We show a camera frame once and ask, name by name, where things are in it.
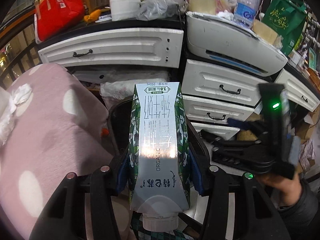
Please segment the picture frame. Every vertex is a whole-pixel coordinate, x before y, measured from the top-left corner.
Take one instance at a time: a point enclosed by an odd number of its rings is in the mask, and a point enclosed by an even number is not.
[[[313,49],[309,49],[309,61],[308,61],[309,68],[316,70],[317,66],[317,56]]]

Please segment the green plaid fabric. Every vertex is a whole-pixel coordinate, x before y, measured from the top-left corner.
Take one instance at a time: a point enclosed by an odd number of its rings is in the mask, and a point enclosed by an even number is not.
[[[142,214],[136,212],[132,215],[131,229],[138,240],[194,240],[179,230],[163,233],[147,231],[142,226]]]

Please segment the white bucket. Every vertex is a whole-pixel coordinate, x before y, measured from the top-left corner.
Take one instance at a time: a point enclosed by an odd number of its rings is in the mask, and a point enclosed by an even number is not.
[[[135,18],[140,8],[140,0],[110,0],[112,21]]]

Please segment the plastic bottle cap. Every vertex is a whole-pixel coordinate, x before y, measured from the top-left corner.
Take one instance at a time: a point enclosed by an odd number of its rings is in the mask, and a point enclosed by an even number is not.
[[[168,232],[178,228],[178,216],[172,217],[148,217],[143,214],[142,224],[145,230],[151,232]]]

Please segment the red bag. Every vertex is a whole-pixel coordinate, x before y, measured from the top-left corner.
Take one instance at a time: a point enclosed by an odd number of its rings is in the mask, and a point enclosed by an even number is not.
[[[79,23],[84,17],[82,0],[36,0],[35,29],[40,41]]]

